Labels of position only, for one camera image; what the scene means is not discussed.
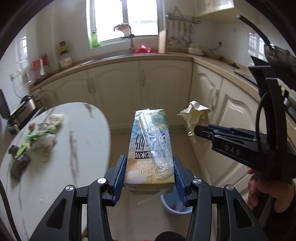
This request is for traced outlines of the right hand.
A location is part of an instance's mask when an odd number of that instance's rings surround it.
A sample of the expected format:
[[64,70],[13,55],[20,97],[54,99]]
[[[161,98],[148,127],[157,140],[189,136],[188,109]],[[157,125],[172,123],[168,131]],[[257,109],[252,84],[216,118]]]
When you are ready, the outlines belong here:
[[288,209],[295,195],[295,186],[281,181],[274,181],[268,179],[255,180],[255,171],[248,168],[248,174],[252,174],[248,182],[248,200],[247,204],[253,210],[259,203],[258,193],[269,194],[275,199],[274,211],[277,213],[284,212]]

